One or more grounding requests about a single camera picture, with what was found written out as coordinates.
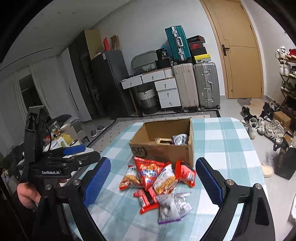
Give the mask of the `person's left hand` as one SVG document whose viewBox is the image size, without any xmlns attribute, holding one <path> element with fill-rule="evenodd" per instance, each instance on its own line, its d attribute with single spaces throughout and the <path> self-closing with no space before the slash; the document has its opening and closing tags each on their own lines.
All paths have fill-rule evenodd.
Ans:
<svg viewBox="0 0 296 241">
<path fill-rule="evenodd" d="M 41 199 L 39 192 L 30 183 L 20 183 L 17 186 L 17 194 L 21 204 L 28 209 L 33 209 Z"/>
</svg>

